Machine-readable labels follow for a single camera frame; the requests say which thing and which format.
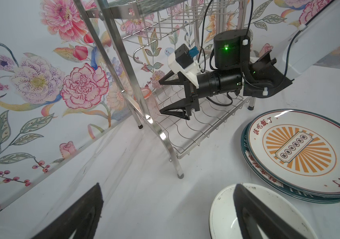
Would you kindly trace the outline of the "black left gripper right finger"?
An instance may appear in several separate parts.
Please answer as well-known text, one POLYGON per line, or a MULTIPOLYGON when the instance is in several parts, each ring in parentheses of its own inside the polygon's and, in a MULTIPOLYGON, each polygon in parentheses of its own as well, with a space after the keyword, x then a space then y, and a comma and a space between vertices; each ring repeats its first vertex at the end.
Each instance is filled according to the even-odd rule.
POLYGON ((270 239, 305 238, 242 184, 235 186, 233 201, 244 239, 261 239, 261 232, 270 239))

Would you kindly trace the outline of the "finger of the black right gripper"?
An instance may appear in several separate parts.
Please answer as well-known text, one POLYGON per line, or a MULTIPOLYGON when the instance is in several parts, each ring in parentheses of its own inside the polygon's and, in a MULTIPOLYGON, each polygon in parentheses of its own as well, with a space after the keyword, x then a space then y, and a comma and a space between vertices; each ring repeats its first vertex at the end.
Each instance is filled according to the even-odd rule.
POLYGON ((199 111, 199 99, 192 97, 190 99, 183 98, 175 103, 160 109, 162 115, 174 116, 184 120, 190 120, 192 110, 199 111))
POLYGON ((159 83, 161 85, 184 85, 187 80, 187 77, 182 72, 176 74, 173 71, 170 71, 159 80, 159 83))

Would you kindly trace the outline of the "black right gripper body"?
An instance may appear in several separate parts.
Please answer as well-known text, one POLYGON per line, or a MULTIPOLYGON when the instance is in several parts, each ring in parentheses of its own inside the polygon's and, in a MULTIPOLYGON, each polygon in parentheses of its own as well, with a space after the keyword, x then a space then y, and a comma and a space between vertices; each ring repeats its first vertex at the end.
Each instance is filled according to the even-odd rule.
POLYGON ((242 73, 239 68, 232 70, 214 70, 197 76, 199 88, 196 88, 187 77, 184 77, 185 96, 183 112, 190 115, 194 109, 198 111, 199 99, 229 93, 239 95, 242 89, 242 73))

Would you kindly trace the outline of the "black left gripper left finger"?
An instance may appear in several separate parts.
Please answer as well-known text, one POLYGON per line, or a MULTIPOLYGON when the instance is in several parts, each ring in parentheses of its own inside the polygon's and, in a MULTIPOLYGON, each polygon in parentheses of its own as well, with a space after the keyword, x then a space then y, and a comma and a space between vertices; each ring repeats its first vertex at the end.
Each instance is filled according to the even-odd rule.
POLYGON ((97 183, 34 238, 93 239, 103 203, 101 187, 97 183))

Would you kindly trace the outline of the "orange bowl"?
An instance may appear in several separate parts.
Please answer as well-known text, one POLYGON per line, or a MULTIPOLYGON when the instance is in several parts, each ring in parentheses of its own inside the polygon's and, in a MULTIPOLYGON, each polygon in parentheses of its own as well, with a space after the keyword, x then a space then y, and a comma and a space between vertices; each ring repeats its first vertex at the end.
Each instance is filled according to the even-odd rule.
MULTIPOLYGON (((317 235, 303 215, 280 194, 260 185, 243 183, 248 191, 307 239, 317 235)), ((239 222, 234 206, 236 185, 221 190, 214 199, 209 213, 209 230, 213 239, 241 239, 239 222)))

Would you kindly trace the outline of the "dark rimmed white plate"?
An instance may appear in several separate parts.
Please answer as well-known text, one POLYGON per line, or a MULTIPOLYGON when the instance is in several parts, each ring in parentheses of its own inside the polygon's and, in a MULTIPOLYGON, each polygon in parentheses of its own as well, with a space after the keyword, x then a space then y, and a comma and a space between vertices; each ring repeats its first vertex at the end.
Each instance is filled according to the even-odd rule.
POLYGON ((310 193, 306 193, 303 191, 299 191, 291 186, 288 186, 281 181, 277 180, 273 176, 271 176, 265 169, 263 169, 258 162, 255 160, 255 158, 250 153, 250 150, 247 146, 247 128, 246 126, 242 133, 241 133, 241 151, 243 154, 243 157, 248 164, 248 166, 251 168, 251 170, 260 177, 266 184, 271 186, 273 189, 277 190, 278 192, 285 194, 289 197, 292 197, 297 200, 310 202, 310 203, 316 203, 316 204, 335 204, 340 203, 340 197, 324 197, 324 196, 318 196, 313 195, 310 193))

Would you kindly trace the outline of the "orange patterned plate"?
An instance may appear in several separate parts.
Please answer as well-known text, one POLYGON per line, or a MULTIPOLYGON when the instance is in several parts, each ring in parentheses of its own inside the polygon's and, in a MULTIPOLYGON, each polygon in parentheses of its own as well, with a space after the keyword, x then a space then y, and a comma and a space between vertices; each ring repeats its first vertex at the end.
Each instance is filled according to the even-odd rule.
POLYGON ((278 109, 256 116, 246 138, 252 157, 273 178, 306 193, 340 197, 340 123, 278 109))

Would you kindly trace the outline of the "pink drinking glass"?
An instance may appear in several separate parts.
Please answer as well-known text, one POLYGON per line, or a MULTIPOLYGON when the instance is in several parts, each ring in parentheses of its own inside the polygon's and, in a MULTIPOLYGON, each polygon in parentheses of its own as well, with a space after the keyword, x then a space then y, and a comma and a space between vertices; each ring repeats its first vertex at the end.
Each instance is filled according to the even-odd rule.
POLYGON ((151 118, 155 120, 157 117, 161 115, 159 110, 159 105, 157 103, 157 100, 149 88, 141 88, 141 92, 144 96, 145 102, 148 106, 149 113, 151 115, 151 118))

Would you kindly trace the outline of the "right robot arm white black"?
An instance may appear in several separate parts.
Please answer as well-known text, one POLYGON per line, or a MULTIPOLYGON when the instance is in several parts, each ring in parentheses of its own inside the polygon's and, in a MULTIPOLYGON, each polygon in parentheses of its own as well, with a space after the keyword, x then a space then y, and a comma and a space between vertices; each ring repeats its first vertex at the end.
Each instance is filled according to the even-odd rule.
POLYGON ((199 100, 233 92, 269 98, 290 86, 309 67, 340 46, 340 1, 307 4, 297 31, 250 61, 249 29, 228 30, 214 37, 210 70, 201 73, 198 48, 181 45, 168 57, 170 72, 159 83, 183 86, 185 97, 160 113, 189 120, 199 100))

